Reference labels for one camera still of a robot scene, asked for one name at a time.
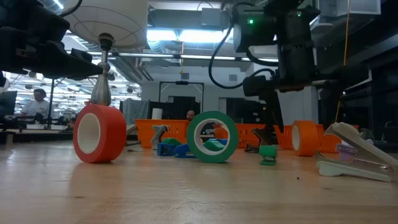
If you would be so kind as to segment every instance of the wooden table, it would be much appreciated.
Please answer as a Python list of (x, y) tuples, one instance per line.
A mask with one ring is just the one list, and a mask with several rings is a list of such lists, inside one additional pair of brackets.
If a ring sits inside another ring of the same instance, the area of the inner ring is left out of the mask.
[(68, 142), (0, 150), (0, 223), (398, 223), (398, 184), (322, 177), (313, 157), (276, 166), (124, 152), (84, 164)]

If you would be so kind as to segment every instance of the black cable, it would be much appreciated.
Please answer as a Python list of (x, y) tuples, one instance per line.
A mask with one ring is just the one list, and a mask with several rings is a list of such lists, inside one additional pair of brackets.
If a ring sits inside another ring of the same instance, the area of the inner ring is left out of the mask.
[(248, 59), (250, 61), (252, 61), (256, 64), (259, 64), (259, 65), (272, 66), (272, 67), (279, 66), (278, 62), (266, 62), (266, 61), (256, 58), (255, 56), (253, 56), (253, 54), (250, 52), (250, 50), (248, 48), (246, 49), (246, 56), (248, 57)]
[[(236, 3), (236, 4), (232, 7), (232, 10), (234, 10), (234, 8), (236, 8), (237, 6), (254, 6), (254, 4), (251, 4), (251, 3), (249, 3), (249, 2), (239, 2), (239, 3)], [(223, 40), (221, 40), (221, 42), (220, 42), (220, 43), (218, 44), (218, 46), (216, 47), (216, 49), (215, 49), (213, 55), (211, 56), (210, 63), (209, 63), (209, 68), (208, 68), (210, 80), (211, 80), (216, 86), (218, 86), (218, 87), (220, 87), (220, 88), (223, 88), (223, 89), (227, 89), (227, 90), (232, 90), (232, 89), (235, 89), (235, 88), (239, 88), (239, 87), (243, 86), (243, 82), (241, 82), (240, 84), (237, 84), (237, 85), (235, 85), (235, 86), (224, 86), (224, 85), (218, 83), (218, 82), (213, 78), (212, 68), (213, 68), (214, 58), (216, 57), (216, 55), (217, 55), (218, 51), (220, 50), (221, 46), (225, 43), (226, 39), (228, 38), (229, 34), (231, 33), (231, 30), (232, 30), (232, 28), (234, 27), (234, 23), (235, 23), (235, 22), (234, 22), (233, 19), (231, 18), (231, 19), (229, 20), (229, 28), (228, 28), (228, 31), (227, 31), (225, 37), (223, 38)], [(260, 69), (260, 70), (258, 70), (258, 71), (256, 71), (256, 72), (254, 72), (252, 75), (250, 75), (250, 77), (253, 77), (253, 76), (257, 75), (257, 74), (260, 73), (260, 72), (269, 72), (269, 73), (271, 73), (272, 76), (275, 76), (275, 72), (274, 72), (274, 71), (272, 71), (272, 70), (269, 69), (269, 68), (263, 68), (263, 69)]]
[(74, 12), (80, 7), (82, 1), (83, 1), (83, 0), (79, 0), (79, 1), (77, 2), (77, 4), (76, 4), (75, 7), (73, 7), (73, 8), (71, 8), (71, 9), (67, 10), (67, 11), (64, 12), (64, 13), (61, 13), (59, 16), (60, 16), (60, 17), (65, 17), (65, 16), (69, 16), (70, 14), (74, 13)]

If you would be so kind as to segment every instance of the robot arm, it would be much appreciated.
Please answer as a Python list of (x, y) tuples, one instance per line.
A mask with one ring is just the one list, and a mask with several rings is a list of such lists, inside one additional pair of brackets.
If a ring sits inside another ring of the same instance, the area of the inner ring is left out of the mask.
[(81, 80), (102, 73), (92, 56), (61, 42), (69, 23), (36, 0), (0, 0), (0, 70)]
[[(361, 66), (341, 67), (331, 74), (322, 74), (315, 66), (310, 21), (320, 11), (307, 6), (297, 9), (303, 0), (269, 0), (264, 7), (251, 4), (235, 5), (231, 23), (234, 25), (234, 48), (246, 52), (248, 58), (266, 66), (278, 67), (271, 80), (251, 75), (243, 81), (246, 96), (259, 96), (272, 110), (275, 124), (284, 130), (280, 103), (275, 90), (300, 91), (305, 86), (323, 88), (321, 104), (325, 112), (321, 121), (328, 128), (334, 122), (337, 103), (344, 89), (368, 77), (368, 70)], [(277, 45), (279, 62), (263, 62), (254, 57), (250, 46)]]

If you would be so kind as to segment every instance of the orange bin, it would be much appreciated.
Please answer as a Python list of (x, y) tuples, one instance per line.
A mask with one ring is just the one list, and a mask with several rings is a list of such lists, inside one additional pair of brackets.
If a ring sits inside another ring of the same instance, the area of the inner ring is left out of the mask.
[(187, 143), (186, 134), (189, 121), (186, 120), (171, 120), (171, 119), (136, 119), (138, 128), (138, 139), (141, 140), (141, 145), (144, 148), (150, 148), (150, 140), (155, 134), (152, 125), (168, 125), (169, 130), (163, 134), (164, 138), (175, 138), (182, 143)]
[[(319, 148), (318, 150), (320, 152), (336, 152), (336, 144), (341, 144), (341, 139), (332, 135), (324, 136), (323, 134), (325, 130), (323, 130), (322, 124), (316, 124), (315, 126), (317, 127), (318, 131), (318, 141), (320, 141), (321, 143), (321, 148)], [(274, 128), (276, 136), (278, 138), (279, 147), (282, 149), (293, 149), (292, 125), (285, 125), (283, 134), (280, 132), (278, 125), (274, 125)]]
[[(235, 124), (238, 129), (239, 143), (238, 148), (245, 148), (248, 144), (257, 146), (259, 144), (259, 138), (251, 131), (254, 128), (263, 129), (266, 127), (265, 124)], [(214, 134), (217, 139), (228, 138), (228, 133), (220, 124), (214, 124)]]
[(278, 125), (274, 125), (276, 138), (278, 139), (278, 145), (281, 149), (293, 149), (292, 143), (292, 130), (291, 125), (284, 126), (284, 132), (281, 133)]
[[(358, 130), (358, 125), (353, 125), (355, 129)], [(336, 145), (341, 144), (341, 139), (332, 134), (328, 134), (324, 136), (325, 131), (323, 130), (323, 126), (321, 124), (317, 124), (318, 129), (318, 138), (321, 142), (321, 148), (318, 149), (319, 152), (327, 152), (327, 153), (337, 153)]]

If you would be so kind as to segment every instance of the computer monitor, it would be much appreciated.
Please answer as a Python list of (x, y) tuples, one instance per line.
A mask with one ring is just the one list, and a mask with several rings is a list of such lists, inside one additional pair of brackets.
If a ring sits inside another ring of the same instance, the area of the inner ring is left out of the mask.
[(0, 115), (14, 115), (17, 91), (5, 91), (0, 94)]

